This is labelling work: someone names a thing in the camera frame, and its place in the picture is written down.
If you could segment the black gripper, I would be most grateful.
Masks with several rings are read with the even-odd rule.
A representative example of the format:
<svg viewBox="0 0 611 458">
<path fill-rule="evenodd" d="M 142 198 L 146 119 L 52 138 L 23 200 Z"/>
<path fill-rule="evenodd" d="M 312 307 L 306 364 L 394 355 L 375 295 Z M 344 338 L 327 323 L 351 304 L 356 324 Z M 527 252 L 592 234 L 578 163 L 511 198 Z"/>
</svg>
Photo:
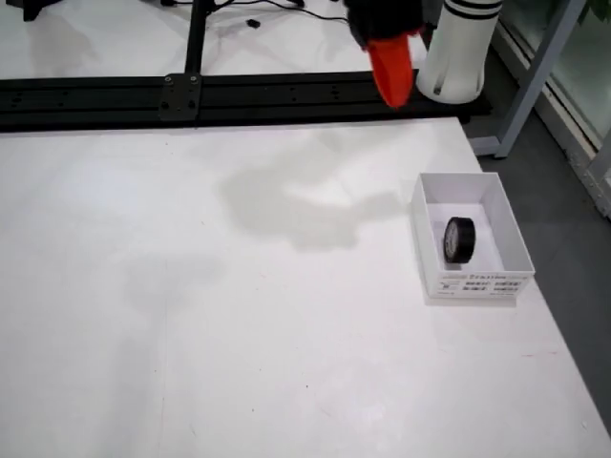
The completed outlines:
<svg viewBox="0 0 611 458">
<path fill-rule="evenodd" d="M 422 2 L 345 0 L 344 6 L 352 37 L 367 48 L 379 94 L 389 107 L 403 107 L 413 85 L 409 36 L 425 30 Z"/>
</svg>

